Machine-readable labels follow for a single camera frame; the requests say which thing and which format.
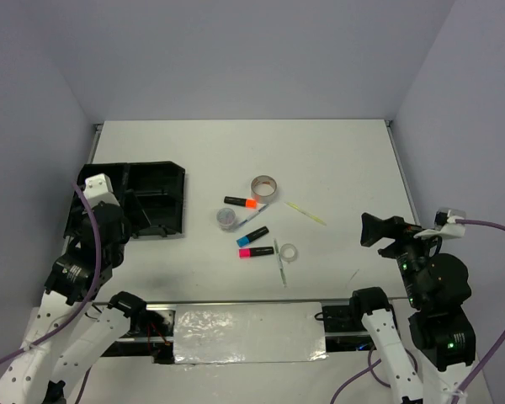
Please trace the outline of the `pink highlighter marker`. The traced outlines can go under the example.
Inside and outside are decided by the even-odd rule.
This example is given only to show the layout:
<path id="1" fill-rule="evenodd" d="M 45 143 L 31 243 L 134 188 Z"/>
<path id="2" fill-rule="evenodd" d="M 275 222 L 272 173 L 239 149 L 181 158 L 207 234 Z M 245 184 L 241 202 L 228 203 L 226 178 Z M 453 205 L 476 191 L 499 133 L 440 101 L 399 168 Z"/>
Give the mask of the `pink highlighter marker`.
<path id="1" fill-rule="evenodd" d="M 250 248 L 240 248 L 238 250 L 238 257 L 241 259 L 255 258 L 269 255 L 274 255 L 273 247 L 250 247 Z"/>

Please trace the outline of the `clear paper clip jar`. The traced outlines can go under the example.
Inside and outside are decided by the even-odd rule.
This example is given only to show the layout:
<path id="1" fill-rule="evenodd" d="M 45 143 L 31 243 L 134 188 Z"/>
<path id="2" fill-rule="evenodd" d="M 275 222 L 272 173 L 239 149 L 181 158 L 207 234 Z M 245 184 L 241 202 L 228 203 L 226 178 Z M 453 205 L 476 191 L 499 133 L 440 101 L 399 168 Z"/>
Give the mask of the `clear paper clip jar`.
<path id="1" fill-rule="evenodd" d="M 237 223 L 236 212 L 232 208 L 221 208 L 216 213 L 216 221 L 223 231 L 232 231 Z"/>

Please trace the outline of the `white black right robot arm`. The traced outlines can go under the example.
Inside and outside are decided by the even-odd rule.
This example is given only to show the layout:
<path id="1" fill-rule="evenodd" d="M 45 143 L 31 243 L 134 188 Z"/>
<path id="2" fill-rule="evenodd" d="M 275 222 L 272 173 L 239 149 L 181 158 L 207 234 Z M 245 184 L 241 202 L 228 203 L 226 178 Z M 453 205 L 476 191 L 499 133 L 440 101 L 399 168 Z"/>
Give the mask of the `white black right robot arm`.
<path id="1" fill-rule="evenodd" d="M 399 216 L 361 216 L 362 246 L 391 240 L 378 254 L 396 261 L 414 310 L 408 322 L 421 357 L 418 369 L 408 357 L 383 289 L 356 290 L 350 299 L 349 320 L 369 332 L 395 403 L 467 401 L 462 383 L 476 359 L 476 335 L 462 309 L 471 296 L 469 273 L 460 259 L 439 251 L 442 241 L 464 236 L 460 219 L 454 210 L 439 211 L 434 227 L 424 229 Z"/>

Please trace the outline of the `blue ballpoint pen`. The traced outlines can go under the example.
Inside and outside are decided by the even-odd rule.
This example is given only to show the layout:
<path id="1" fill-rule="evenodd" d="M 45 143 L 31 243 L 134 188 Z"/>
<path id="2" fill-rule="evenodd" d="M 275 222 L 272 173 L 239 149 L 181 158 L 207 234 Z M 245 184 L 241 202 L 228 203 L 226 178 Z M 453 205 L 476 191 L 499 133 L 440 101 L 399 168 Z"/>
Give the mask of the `blue ballpoint pen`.
<path id="1" fill-rule="evenodd" d="M 256 218 L 258 215 L 260 215 L 261 213 L 263 213 L 268 207 L 270 206 L 270 204 L 266 204 L 264 206 L 262 206 L 260 209 L 256 210 L 255 212 L 253 212 L 251 215 L 249 215 L 246 219 L 244 219 L 243 221 L 240 221 L 236 226 L 235 226 L 235 229 L 239 229 L 243 226 L 245 226 L 248 222 L 252 221 L 254 218 Z"/>

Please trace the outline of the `green ballpoint pen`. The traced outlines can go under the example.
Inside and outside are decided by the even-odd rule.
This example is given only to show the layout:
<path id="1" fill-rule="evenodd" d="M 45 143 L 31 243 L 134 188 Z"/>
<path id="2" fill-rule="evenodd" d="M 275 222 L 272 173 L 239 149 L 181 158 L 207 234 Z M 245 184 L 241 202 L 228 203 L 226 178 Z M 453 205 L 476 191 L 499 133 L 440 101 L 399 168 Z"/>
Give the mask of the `green ballpoint pen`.
<path id="1" fill-rule="evenodd" d="M 284 265 L 283 265 L 282 258 L 280 256 L 279 244 L 278 244 L 276 238 L 274 238 L 274 255 L 277 259 L 277 264 L 278 264 L 279 274 L 280 274 L 282 284 L 283 284 L 284 288 L 287 288 L 287 279 L 286 279 L 286 276 L 284 273 Z"/>

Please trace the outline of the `large brown tape roll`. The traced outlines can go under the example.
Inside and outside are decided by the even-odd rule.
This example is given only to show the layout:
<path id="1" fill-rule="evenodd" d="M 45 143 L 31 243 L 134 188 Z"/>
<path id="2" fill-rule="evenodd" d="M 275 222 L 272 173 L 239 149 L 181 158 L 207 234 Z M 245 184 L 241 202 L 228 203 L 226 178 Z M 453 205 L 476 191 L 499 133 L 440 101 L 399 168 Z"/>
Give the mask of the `large brown tape roll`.
<path id="1" fill-rule="evenodd" d="M 258 203 L 266 205 L 272 203 L 277 196 L 278 184 L 269 175 L 260 175 L 250 184 L 251 196 Z"/>

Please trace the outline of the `yellow ballpoint pen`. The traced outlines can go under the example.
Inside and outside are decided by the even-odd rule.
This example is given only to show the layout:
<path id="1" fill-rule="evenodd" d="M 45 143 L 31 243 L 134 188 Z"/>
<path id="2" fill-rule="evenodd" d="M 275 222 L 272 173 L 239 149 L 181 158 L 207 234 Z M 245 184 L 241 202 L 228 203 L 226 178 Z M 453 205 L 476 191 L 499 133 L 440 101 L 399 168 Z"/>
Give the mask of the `yellow ballpoint pen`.
<path id="1" fill-rule="evenodd" d="M 316 215 L 313 215 L 312 213 L 306 211 L 306 210 L 303 210 L 301 207 L 299 207 L 298 205 L 296 204 L 293 204 L 293 203 L 290 203 L 290 202 L 285 202 L 285 204 L 287 206 L 289 206 L 291 209 L 293 210 L 296 210 L 298 211 L 299 213 L 301 213 L 302 215 L 305 215 L 306 217 L 308 217 L 309 219 L 315 221 L 316 223 L 319 223 L 320 225 L 322 226 L 327 226 L 327 223 L 325 221 L 323 221 L 322 219 L 320 219 L 319 217 L 317 217 Z"/>

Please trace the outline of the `small clear tape roll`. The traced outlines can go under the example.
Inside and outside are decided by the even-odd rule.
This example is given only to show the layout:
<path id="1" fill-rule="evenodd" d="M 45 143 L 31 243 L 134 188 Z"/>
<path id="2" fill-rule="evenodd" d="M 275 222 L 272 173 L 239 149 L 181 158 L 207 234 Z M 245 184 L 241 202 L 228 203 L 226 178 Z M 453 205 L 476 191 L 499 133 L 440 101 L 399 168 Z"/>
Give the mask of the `small clear tape roll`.
<path id="1" fill-rule="evenodd" d="M 279 255 L 286 263 L 292 263 L 298 258 L 297 248 L 290 243 L 286 243 L 280 247 Z"/>

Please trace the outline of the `blue highlighter marker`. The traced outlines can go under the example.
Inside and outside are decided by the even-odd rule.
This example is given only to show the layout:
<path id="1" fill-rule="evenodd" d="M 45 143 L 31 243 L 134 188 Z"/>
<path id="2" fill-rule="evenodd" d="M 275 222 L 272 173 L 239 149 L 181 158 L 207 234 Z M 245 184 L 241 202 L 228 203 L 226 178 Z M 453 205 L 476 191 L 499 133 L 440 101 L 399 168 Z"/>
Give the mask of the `blue highlighter marker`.
<path id="1" fill-rule="evenodd" d="M 245 247 L 246 245 L 256 241 L 257 239 L 267 235 L 268 233 L 269 229 L 266 226 L 262 226 L 256 229 L 255 231 L 251 231 L 247 235 L 237 239 L 237 245 L 239 247 Z"/>

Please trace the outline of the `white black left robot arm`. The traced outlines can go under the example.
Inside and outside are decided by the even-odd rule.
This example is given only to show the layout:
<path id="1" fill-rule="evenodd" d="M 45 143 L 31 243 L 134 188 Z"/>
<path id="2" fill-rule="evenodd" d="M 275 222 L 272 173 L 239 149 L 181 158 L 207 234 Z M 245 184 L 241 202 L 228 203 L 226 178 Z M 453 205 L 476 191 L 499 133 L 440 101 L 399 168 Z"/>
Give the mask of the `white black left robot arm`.
<path id="1" fill-rule="evenodd" d="M 82 203 L 81 221 L 52 266 L 21 347 L 0 359 L 8 366 L 0 378 L 0 403 L 66 402 L 116 340 L 147 328 L 146 302 L 119 292 L 83 334 L 71 338 L 100 288 L 122 264 L 131 235 L 106 174 L 89 177 L 74 189 Z"/>

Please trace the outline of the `orange highlighter marker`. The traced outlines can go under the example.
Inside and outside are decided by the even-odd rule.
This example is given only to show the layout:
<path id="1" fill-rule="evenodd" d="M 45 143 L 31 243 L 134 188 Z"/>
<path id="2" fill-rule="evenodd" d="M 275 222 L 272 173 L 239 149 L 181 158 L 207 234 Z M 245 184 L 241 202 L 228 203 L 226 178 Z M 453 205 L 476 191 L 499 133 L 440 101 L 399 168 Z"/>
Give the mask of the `orange highlighter marker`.
<path id="1" fill-rule="evenodd" d="M 228 205 L 241 206 L 248 209 L 256 209 L 258 202 L 255 199 L 225 196 L 223 202 Z"/>

